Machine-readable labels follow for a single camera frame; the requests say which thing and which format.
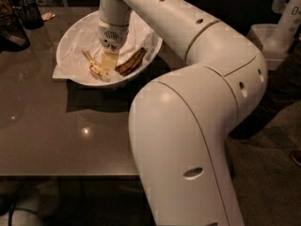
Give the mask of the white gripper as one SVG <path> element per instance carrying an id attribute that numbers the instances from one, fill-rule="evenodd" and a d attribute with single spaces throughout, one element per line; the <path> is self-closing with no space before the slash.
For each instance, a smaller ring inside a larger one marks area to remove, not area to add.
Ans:
<path id="1" fill-rule="evenodd" d="M 99 41 L 103 48 L 111 49 L 102 51 L 101 64 L 105 69 L 115 70 L 119 59 L 119 52 L 114 50 L 119 50 L 125 44 L 128 32 L 128 25 L 111 25 L 99 20 Z"/>

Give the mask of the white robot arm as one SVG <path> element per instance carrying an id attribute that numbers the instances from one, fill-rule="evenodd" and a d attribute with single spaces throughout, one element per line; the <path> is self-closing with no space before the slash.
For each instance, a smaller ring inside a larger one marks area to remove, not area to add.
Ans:
<path id="1" fill-rule="evenodd" d="M 134 160 L 157 226 L 245 226 L 225 140 L 267 84 L 262 53 L 246 37 L 183 0 L 105 0 L 128 5 L 185 62 L 150 81 L 129 113 Z"/>

